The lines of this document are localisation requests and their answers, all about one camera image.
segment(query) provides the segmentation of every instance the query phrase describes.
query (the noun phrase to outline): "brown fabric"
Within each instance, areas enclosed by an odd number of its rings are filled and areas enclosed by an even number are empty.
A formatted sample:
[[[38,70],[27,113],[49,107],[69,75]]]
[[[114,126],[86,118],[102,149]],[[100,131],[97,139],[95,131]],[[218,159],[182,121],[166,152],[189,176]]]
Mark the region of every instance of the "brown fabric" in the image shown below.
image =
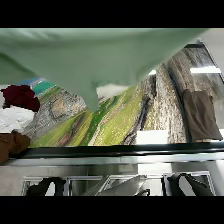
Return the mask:
[[[184,108],[193,141],[203,139],[222,140],[216,124],[211,97],[206,91],[183,91]]]
[[[5,162],[9,158],[9,153],[17,154],[27,149],[30,145],[30,138],[14,133],[0,134],[0,163]]]

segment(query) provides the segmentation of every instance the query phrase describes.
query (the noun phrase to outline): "pile of clothes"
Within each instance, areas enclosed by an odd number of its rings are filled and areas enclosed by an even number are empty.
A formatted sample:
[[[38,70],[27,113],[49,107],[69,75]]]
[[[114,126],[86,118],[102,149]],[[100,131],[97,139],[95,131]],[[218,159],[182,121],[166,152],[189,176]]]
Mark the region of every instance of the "pile of clothes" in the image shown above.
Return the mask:
[[[5,102],[0,109],[0,163],[30,145],[30,138],[21,133],[40,109],[38,98],[27,85],[11,85],[1,92]]]

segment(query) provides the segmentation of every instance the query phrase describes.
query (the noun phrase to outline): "printed landscape image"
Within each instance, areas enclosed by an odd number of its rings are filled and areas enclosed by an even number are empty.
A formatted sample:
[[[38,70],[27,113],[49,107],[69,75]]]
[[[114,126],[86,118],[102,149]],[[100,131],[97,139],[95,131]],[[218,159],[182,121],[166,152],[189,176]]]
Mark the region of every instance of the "printed landscape image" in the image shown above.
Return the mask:
[[[187,142],[181,93],[207,90],[214,98],[217,124],[223,128],[223,81],[220,74],[190,73],[192,67],[214,65],[204,48],[182,49],[156,69],[155,75],[118,96],[99,99],[90,111],[80,96],[39,78],[25,80],[41,108],[23,134],[31,148],[135,144],[138,130],[168,130],[169,143]]]

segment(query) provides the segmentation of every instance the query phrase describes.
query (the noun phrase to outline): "red cloth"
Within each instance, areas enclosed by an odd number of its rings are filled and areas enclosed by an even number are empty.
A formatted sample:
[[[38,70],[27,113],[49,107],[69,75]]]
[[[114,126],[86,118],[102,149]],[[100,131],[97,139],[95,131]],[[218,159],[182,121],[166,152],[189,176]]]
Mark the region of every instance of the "red cloth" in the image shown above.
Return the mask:
[[[6,89],[1,89],[5,98],[5,105],[16,106],[38,112],[40,102],[37,97],[34,98],[34,91],[27,85],[8,86]]]

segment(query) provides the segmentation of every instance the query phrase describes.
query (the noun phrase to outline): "light green fabric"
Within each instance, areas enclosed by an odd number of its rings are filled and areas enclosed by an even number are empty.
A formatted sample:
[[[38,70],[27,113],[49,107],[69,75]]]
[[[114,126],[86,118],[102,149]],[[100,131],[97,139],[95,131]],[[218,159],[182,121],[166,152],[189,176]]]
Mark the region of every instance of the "light green fabric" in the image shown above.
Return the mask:
[[[1,28],[0,84],[37,75],[95,110],[98,86],[137,83],[205,30]]]

